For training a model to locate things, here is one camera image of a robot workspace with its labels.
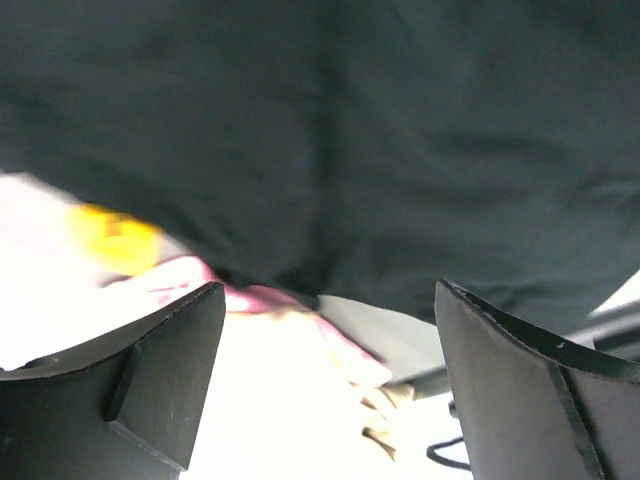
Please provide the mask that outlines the pink folded t-shirt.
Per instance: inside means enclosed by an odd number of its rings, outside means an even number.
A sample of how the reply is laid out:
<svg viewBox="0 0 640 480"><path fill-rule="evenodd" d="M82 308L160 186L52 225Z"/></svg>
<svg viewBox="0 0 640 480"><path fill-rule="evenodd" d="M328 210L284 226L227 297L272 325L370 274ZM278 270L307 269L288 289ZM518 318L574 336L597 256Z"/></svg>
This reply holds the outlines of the pink folded t-shirt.
<svg viewBox="0 0 640 480"><path fill-rule="evenodd" d="M222 283L199 258L180 256L164 261L141 278L145 289L160 306L164 306L205 283ZM226 311L232 314L267 314L295 311L311 315L319 334L327 344L329 353L346 379L364 387L379 387L392 378L383 361L366 352L342 333L324 316L315 313L286 294L263 286L249 286L238 290L224 285Z"/></svg>

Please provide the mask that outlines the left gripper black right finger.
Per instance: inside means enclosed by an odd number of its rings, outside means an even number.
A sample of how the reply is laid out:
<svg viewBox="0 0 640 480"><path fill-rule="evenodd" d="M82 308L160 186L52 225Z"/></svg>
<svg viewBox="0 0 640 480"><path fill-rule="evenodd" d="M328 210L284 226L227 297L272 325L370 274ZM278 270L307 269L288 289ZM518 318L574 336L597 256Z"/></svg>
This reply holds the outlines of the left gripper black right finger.
<svg viewBox="0 0 640 480"><path fill-rule="evenodd" d="M474 478L638 478L638 363L574 344L543 355L525 321L446 281L435 314Z"/></svg>

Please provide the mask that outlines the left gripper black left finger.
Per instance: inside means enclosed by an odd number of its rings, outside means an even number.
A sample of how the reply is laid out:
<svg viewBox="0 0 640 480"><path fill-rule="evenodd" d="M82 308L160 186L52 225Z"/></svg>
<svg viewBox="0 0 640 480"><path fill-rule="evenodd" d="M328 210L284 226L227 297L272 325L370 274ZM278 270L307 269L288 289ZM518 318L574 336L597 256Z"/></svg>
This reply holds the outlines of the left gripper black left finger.
<svg viewBox="0 0 640 480"><path fill-rule="evenodd" d="M225 318L207 283L1 374L1 476L176 479L189 467Z"/></svg>

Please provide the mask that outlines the beige folded t-shirt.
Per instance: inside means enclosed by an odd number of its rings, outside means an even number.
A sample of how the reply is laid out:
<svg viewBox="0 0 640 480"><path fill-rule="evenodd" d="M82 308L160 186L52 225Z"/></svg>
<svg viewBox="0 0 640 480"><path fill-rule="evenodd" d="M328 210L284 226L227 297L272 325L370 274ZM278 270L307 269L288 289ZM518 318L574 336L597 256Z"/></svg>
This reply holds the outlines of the beige folded t-shirt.
<svg viewBox="0 0 640 480"><path fill-rule="evenodd" d="M408 479L309 314L229 313L187 479Z"/></svg>

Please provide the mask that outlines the aluminium frame rail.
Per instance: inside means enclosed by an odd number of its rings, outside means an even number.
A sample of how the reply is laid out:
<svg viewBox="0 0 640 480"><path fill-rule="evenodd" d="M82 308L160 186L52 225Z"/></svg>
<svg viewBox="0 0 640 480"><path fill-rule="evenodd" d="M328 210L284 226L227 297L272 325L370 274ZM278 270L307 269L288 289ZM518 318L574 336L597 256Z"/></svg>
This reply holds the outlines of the aluminium frame rail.
<svg viewBox="0 0 640 480"><path fill-rule="evenodd" d="M533 333L527 333L522 342L546 356L551 349L560 350L561 344L574 344L615 358L639 362L639 301L591 315L587 325L563 338L551 333L542 338L542 330L524 322ZM429 398L451 391L445 361L408 379L396 380L392 385L408 383L414 388L417 399Z"/></svg>

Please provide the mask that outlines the black t-shirt with flower print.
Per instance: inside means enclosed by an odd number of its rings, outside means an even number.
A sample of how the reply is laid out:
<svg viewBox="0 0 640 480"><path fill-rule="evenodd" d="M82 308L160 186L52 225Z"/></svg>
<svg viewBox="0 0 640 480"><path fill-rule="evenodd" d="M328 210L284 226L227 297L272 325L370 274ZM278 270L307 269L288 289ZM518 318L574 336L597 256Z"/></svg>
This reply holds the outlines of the black t-shirt with flower print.
<svg viewBox="0 0 640 480"><path fill-rule="evenodd" d="M5 1L1 167L237 287L566 333L639 268L639 5Z"/></svg>

